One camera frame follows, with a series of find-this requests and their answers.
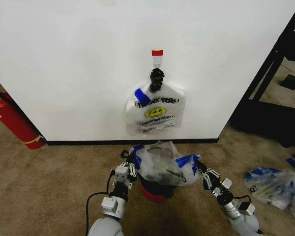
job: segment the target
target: trash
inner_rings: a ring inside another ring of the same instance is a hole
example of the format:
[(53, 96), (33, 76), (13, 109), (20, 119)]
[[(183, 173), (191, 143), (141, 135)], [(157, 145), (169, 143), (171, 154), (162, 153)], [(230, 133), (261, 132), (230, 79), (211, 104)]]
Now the trash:
[(198, 178), (196, 163), (200, 155), (182, 156), (173, 142), (158, 141), (152, 145), (137, 145), (131, 151), (137, 172), (148, 181), (162, 185), (184, 186)]
[(295, 195), (295, 172), (260, 167), (247, 173), (244, 184), (260, 202), (284, 210)]

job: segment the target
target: white wall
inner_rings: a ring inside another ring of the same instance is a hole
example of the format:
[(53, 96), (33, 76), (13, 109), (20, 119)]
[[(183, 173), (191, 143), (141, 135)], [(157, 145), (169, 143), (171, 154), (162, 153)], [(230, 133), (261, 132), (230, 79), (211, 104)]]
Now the white wall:
[(0, 0), (0, 82), (47, 140), (128, 140), (124, 106), (164, 49), (181, 129), (217, 138), (295, 0)]

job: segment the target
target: beige carpet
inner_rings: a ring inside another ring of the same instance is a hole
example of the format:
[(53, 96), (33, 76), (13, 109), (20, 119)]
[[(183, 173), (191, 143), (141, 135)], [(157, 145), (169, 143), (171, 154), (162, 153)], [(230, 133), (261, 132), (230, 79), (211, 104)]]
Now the beige carpet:
[[(29, 150), (0, 123), (0, 236), (77, 236), (85, 231), (85, 201), (104, 191), (109, 171), (131, 146), (44, 146)], [(182, 154), (200, 153), (203, 161), (234, 182), (237, 195), (248, 193), (246, 171), (259, 166), (288, 168), (285, 159), (295, 148), (238, 132), (226, 126), (217, 144), (177, 145)], [(256, 215), (267, 236), (295, 236), (288, 210), (253, 199)], [(90, 221), (101, 217), (102, 196), (90, 203)], [(147, 200), (140, 183), (130, 190), (125, 219), (126, 236), (232, 236), (236, 233), (215, 198), (199, 182), (179, 187), (161, 204)]]

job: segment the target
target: black cable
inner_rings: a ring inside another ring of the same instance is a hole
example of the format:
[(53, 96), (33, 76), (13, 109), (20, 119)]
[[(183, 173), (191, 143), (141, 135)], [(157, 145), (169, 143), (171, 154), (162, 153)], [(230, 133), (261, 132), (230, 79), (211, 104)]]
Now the black cable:
[(241, 197), (234, 197), (235, 199), (242, 199), (242, 198), (248, 198), (249, 199), (249, 201), (250, 202), (252, 202), (251, 201), (251, 198), (250, 198), (250, 196), (249, 195), (244, 195), (244, 196), (241, 196)]
[(105, 193), (105, 192), (93, 193), (87, 199), (87, 205), (86, 205), (87, 228), (86, 228), (85, 236), (88, 236), (89, 235), (89, 201), (90, 201), (91, 197), (93, 197), (95, 195), (99, 195), (99, 194), (105, 194), (105, 195), (107, 195), (108, 193)]

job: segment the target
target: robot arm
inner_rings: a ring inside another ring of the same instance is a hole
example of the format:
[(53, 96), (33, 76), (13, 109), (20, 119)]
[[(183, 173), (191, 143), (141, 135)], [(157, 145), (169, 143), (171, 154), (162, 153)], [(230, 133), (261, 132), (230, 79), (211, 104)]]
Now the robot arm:
[(229, 191), (232, 181), (221, 176), (214, 170), (205, 166), (201, 161), (196, 160), (197, 168), (202, 175), (204, 190), (210, 190), (216, 197), (222, 211), (228, 217), (234, 230), (241, 236), (263, 235), (259, 229), (259, 222), (254, 215), (255, 207), (249, 202), (239, 202)]
[(123, 236), (119, 221), (123, 218), (125, 205), (128, 201), (128, 190), (132, 182), (137, 180), (133, 157), (127, 156), (126, 162), (112, 171), (115, 176), (114, 190), (104, 197), (101, 207), (105, 218), (99, 218), (89, 230), (89, 236)]
[[(261, 236), (259, 222), (253, 214), (255, 207), (249, 202), (239, 202), (229, 191), (232, 181), (221, 176), (214, 170), (207, 168), (202, 162), (196, 160), (197, 168), (203, 179), (204, 189), (209, 190), (216, 197), (222, 211), (228, 217), (231, 226), (241, 236)], [(112, 171), (115, 176), (114, 190), (104, 197), (101, 207), (105, 218), (99, 218), (92, 225), (89, 236), (123, 236), (119, 221), (123, 218), (125, 205), (128, 201), (128, 190), (132, 182), (137, 179), (133, 164), (133, 157), (127, 156), (126, 162)]]

